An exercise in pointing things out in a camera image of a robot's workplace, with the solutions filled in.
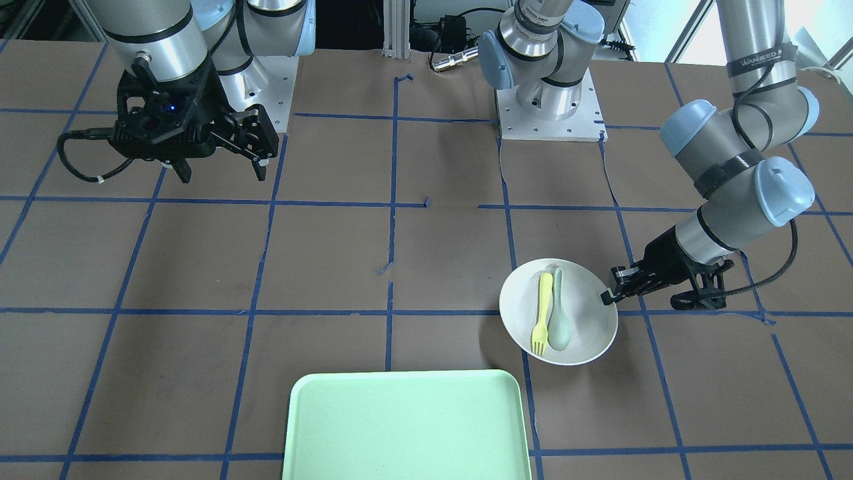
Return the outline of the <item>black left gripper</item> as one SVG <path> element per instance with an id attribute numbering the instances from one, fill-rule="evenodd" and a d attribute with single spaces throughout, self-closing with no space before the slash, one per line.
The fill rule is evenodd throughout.
<path id="1" fill-rule="evenodd" d="M 725 259 L 710 265 L 722 263 Z M 600 294 L 600 300 L 604 305 L 613 305 L 628 297 L 679 285 L 688 281 L 688 264 L 692 262 L 700 263 L 684 252 L 677 240 L 676 228 L 671 227 L 646 246 L 644 257 L 632 267 L 617 265 L 610 268 L 606 291 Z"/>

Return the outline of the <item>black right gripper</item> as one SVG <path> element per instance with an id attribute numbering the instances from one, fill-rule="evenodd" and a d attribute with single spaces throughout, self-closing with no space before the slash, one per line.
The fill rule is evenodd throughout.
<path id="1" fill-rule="evenodd" d="M 279 137 L 264 106 L 234 112 L 210 57 L 176 80 L 158 80 L 151 61 L 136 57 L 117 88 L 117 119 L 109 144 L 132 159 L 170 161 L 190 183 L 186 159 L 211 156 L 220 146 L 250 160 L 259 181 L 279 155 Z"/>

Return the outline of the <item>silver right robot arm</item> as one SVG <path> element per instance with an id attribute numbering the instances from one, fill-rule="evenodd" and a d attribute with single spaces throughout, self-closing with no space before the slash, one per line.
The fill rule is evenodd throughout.
<path id="1" fill-rule="evenodd" d="M 306 57 L 316 48 L 314 1 L 89 1 L 124 64 L 112 127 L 61 134 L 68 172 L 103 183 L 132 162 L 156 161 L 188 183 L 190 160 L 225 149 L 246 158 L 259 181 L 279 155 L 280 82 L 261 59 Z M 80 173 L 68 140 L 106 141 L 124 156 L 101 175 Z"/>

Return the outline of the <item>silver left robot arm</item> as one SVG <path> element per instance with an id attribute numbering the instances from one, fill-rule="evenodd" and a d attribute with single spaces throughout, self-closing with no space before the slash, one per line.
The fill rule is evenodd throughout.
<path id="1" fill-rule="evenodd" d="M 397 237 L 394 307 L 397 309 L 496 311 L 512 262 L 543 257 L 570 259 L 603 277 L 613 265 L 642 254 L 644 246 L 682 219 L 701 200 L 685 173 L 666 152 L 658 126 L 692 99 L 707 80 L 722 90 L 716 67 L 666 68 L 658 63 L 595 61 L 609 139 L 597 142 L 502 141 L 485 109 L 492 92 L 477 63 L 434 79 L 471 91 L 477 103 L 471 124 L 448 124 L 464 139 L 458 162 L 466 201 L 448 259 L 421 272 L 403 273 L 403 243 Z"/>

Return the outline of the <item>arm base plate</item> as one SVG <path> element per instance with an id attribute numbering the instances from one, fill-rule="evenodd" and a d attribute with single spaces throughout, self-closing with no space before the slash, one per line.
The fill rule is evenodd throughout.
<path id="1" fill-rule="evenodd" d="M 298 57 L 254 57 L 241 72 L 220 77 L 229 104 L 237 111 L 259 104 L 277 133 L 289 130 Z"/>

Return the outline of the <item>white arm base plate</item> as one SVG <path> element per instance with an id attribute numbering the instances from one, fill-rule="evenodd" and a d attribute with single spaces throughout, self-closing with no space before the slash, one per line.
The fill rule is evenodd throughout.
<path id="1" fill-rule="evenodd" d="M 494 94 L 500 137 L 504 140 L 592 143 L 608 140 L 590 70 L 573 86 L 560 87 L 537 80 Z"/>

